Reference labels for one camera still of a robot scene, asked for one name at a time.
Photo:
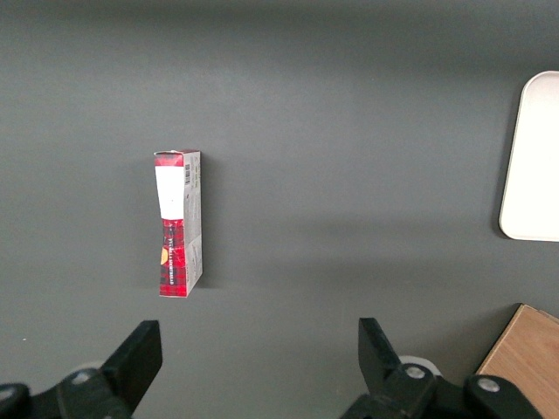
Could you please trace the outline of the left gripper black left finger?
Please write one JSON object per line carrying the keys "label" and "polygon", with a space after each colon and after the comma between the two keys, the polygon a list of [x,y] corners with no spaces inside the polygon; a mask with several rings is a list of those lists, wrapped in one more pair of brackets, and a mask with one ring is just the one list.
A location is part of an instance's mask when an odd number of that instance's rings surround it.
{"label": "left gripper black left finger", "polygon": [[160,323],[144,320],[99,366],[70,373],[32,395],[1,385],[2,418],[131,418],[162,366]]}

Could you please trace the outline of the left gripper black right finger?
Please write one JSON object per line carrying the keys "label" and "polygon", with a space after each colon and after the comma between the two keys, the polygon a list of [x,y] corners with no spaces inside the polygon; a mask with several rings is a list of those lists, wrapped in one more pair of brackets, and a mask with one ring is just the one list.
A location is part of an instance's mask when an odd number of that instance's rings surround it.
{"label": "left gripper black right finger", "polygon": [[400,361],[378,321],[360,318],[358,360],[368,392],[344,418],[540,418],[510,381],[470,375],[461,386],[416,362]]}

